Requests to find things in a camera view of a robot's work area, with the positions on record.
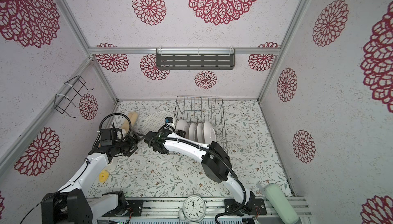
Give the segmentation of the cream plate blue grid lines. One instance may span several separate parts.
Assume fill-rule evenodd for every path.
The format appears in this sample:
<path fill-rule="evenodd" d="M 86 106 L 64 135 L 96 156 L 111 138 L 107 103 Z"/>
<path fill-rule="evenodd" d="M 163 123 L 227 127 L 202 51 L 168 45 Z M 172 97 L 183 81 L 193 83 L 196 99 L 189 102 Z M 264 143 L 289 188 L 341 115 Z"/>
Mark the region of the cream plate blue grid lines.
<path fill-rule="evenodd" d="M 161 126 L 165 125 L 167 117 L 173 118 L 173 123 L 176 124 L 176 117 L 169 111 L 158 111 L 150 114 L 142 123 L 142 134 L 147 134 L 149 131 L 157 132 Z"/>

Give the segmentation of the white plate green red rim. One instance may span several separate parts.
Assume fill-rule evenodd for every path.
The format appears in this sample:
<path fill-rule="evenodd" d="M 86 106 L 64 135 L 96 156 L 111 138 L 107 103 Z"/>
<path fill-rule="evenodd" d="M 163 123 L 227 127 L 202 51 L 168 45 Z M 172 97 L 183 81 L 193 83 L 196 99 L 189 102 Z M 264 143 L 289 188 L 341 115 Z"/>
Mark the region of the white plate green red rim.
<path fill-rule="evenodd" d="M 189 139 L 189 124 L 185 120 L 183 120 L 183 119 L 178 120 L 178 122 L 176 124 L 176 130 L 177 131 L 179 131 L 179 130 L 184 131 L 185 135 L 183 137 L 186 139 Z"/>

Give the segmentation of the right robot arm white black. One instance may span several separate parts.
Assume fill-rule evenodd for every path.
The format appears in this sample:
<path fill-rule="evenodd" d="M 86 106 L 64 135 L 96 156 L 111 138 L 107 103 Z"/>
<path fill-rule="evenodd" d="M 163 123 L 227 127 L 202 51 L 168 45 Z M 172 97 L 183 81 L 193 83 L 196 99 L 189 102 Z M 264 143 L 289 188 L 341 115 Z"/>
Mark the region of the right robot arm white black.
<path fill-rule="evenodd" d="M 224 213 L 215 216 L 215 222 L 226 215 L 266 215 L 266 205 L 263 200 L 256 198 L 255 194 L 247 189 L 232 168 L 230 157 L 220 144 L 213 141 L 210 144 L 202 144 L 185 138 L 185 131 L 176 131 L 169 123 L 172 117 L 166 118 L 166 124 L 157 132 L 149 131 L 145 135 L 145 143 L 149 148 L 161 154 L 176 152 L 188 156 L 199 162 L 206 176 L 216 182 L 222 183 L 232 194 L 236 202 Z"/>

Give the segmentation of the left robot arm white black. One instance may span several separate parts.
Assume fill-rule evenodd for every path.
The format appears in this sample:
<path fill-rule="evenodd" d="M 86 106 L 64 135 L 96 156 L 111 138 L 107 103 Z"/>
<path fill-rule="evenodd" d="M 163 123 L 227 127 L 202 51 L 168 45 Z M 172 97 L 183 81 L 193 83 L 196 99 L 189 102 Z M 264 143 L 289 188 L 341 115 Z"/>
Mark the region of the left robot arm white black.
<path fill-rule="evenodd" d="M 121 128 L 99 128 L 98 137 L 84 164 L 58 191 L 48 193 L 38 204 L 44 224 L 95 224 L 99 218 L 112 213 L 124 216 L 130 207 L 122 191 L 104 194 L 101 198 L 88 202 L 86 194 L 99 174 L 117 156 L 130 157 L 140 141 L 132 131 L 138 113 L 124 116 Z"/>

